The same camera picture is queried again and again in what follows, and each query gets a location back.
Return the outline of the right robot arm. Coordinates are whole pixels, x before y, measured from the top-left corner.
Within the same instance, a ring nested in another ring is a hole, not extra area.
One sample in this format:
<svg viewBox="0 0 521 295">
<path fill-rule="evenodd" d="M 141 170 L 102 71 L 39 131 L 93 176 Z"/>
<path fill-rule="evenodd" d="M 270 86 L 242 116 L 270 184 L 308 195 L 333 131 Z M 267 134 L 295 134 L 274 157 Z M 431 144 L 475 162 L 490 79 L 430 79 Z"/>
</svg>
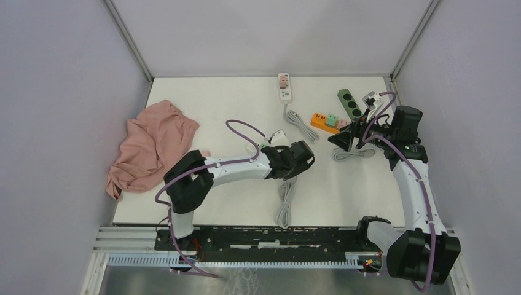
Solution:
<svg viewBox="0 0 521 295">
<path fill-rule="evenodd" d="M 397 181 L 404 212 L 404 231 L 378 216 L 358 222 L 355 244 L 363 251 L 377 246 L 385 257 L 385 268 L 393 278 L 442 285 L 456 262 L 461 245 L 450 236 L 436 209 L 428 179 L 428 156 L 417 128 L 423 113 L 398 106 L 390 124 L 380 125 L 368 113 L 343 127 L 328 141 L 343 151 L 365 144 L 381 148 Z"/>
</svg>

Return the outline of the green power strip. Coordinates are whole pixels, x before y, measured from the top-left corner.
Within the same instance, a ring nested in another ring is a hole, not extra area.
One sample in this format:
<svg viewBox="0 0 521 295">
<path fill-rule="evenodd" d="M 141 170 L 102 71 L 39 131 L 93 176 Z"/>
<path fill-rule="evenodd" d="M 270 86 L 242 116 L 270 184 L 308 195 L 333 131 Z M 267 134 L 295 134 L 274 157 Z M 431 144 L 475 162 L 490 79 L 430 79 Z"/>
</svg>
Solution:
<svg viewBox="0 0 521 295">
<path fill-rule="evenodd" d="M 363 112 L 360 110 L 351 92 L 347 88 L 340 89 L 337 93 L 337 97 L 341 102 L 347 116 L 351 120 L 360 119 L 362 117 Z"/>
</svg>

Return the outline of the white USB power strip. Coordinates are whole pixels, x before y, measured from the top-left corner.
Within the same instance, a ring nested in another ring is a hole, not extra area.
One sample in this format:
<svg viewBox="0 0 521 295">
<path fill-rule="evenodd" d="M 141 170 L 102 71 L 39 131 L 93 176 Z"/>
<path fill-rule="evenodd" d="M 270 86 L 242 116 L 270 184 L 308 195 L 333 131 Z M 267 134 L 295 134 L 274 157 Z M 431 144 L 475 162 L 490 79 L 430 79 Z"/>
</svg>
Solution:
<svg viewBox="0 0 521 295">
<path fill-rule="evenodd" d="M 262 148 L 264 148 L 265 146 L 270 146 L 270 143 L 269 141 L 266 141 L 266 140 L 263 140 L 263 141 L 260 141 L 260 142 L 253 142 L 253 143 L 248 143 L 246 145 L 246 150 L 249 152 L 249 153 L 256 153 L 257 150 L 261 150 Z"/>
</svg>

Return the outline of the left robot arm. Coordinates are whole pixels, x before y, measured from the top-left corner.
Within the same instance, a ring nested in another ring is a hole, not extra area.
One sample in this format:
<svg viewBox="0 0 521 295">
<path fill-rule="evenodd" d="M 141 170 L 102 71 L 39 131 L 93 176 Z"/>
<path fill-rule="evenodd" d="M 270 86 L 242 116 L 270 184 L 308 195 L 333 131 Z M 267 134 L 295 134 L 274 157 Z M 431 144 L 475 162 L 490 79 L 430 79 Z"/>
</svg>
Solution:
<svg viewBox="0 0 521 295">
<path fill-rule="evenodd" d="M 165 174 L 165 185 L 158 193 L 165 192 L 170 198 L 171 244 L 179 250 L 192 245 L 194 211 L 212 188 L 247 179 L 287 181 L 309 170 L 314 162 L 315 155 L 304 141 L 257 147 L 253 154 L 242 157 L 214 158 L 202 156 L 199 150 L 188 152 Z"/>
</svg>

